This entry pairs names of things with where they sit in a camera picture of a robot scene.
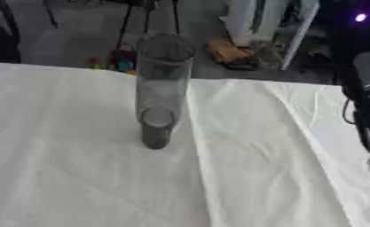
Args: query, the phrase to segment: purple light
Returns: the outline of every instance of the purple light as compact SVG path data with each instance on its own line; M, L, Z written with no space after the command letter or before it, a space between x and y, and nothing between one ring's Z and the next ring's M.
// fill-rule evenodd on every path
M360 13L356 16L356 22L364 22L368 16L364 13Z

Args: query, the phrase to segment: yellow object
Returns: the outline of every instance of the yellow object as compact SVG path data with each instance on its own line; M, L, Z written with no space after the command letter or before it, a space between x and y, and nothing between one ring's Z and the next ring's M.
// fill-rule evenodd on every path
M232 43L216 39L208 43L208 51L217 63L230 63L237 59L249 58L253 51L250 49L240 49Z

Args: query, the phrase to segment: white tablecloth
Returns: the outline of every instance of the white tablecloth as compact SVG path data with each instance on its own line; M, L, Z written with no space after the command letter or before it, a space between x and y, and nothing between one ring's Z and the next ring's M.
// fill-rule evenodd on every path
M340 88L193 80L153 151L134 85L0 64L0 226L370 227L368 154Z

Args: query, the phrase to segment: clear glass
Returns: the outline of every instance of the clear glass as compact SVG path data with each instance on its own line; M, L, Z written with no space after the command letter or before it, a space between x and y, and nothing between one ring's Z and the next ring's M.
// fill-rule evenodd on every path
M162 149L180 119L194 48L178 35L154 35L138 46L136 113L142 141Z
M178 35L154 35L139 43L136 107L139 121L146 109L163 107L173 115L173 124L177 124L193 56L193 46Z

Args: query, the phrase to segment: glass rim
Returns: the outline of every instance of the glass rim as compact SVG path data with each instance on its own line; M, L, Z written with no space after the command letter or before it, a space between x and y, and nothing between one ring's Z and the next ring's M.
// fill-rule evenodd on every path
M180 41L182 41L186 45L186 47L188 47L188 50L189 50L188 56L186 56L186 58L182 58L182 59L157 59L153 56L148 55L147 51L143 50L143 46L147 42L150 42L150 41L152 41L156 38L164 37L164 36L165 37L170 36L170 37L174 37L176 39L180 39ZM192 43L190 43L187 39L185 39L181 35L165 34L165 33L158 33L158 34L155 34L155 35L145 35L138 42L138 54L143 55L143 56L147 57L148 59L152 59L152 60L160 60L160 61L166 61L166 62L171 62L171 63L186 62L187 60L190 60L190 59L194 58L195 52L196 52L196 50L195 50L194 45L192 45Z

